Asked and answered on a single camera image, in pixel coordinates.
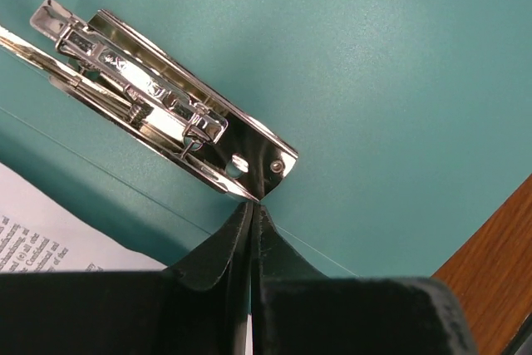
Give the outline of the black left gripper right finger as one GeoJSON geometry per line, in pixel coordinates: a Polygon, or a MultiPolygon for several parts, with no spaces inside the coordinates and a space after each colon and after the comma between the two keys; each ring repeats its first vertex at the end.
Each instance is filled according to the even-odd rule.
{"type": "Polygon", "coordinates": [[[476,354],[454,294],[419,277],[334,279],[255,205],[251,304],[256,354],[476,354]]]}

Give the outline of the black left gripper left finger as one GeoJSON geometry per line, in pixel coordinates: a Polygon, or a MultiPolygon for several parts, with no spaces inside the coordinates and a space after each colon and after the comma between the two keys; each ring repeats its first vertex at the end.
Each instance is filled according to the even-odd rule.
{"type": "Polygon", "coordinates": [[[242,354],[252,205],[161,271],[3,274],[4,354],[242,354]]]}

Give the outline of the printed white paper sheet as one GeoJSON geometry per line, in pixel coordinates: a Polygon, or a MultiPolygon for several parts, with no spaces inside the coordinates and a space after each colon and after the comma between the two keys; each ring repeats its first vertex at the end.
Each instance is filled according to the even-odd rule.
{"type": "Polygon", "coordinates": [[[165,268],[84,223],[5,165],[0,250],[3,274],[165,268]]]}

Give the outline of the green file folder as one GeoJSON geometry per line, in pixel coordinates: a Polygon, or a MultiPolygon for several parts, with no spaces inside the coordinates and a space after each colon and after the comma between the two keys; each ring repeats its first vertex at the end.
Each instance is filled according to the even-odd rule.
{"type": "MultiPolygon", "coordinates": [[[[44,0],[1,23],[45,51],[44,0]]],[[[325,274],[427,276],[531,172],[531,0],[57,0],[105,8],[294,146],[265,200],[325,274]]]]}

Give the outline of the metal folder clip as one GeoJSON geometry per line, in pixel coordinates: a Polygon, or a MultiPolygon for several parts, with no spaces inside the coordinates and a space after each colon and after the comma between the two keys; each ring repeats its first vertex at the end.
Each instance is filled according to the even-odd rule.
{"type": "Polygon", "coordinates": [[[30,23],[53,54],[7,29],[2,47],[218,192],[260,201],[296,165],[286,141],[112,12],[84,20],[45,0],[30,23]]]}

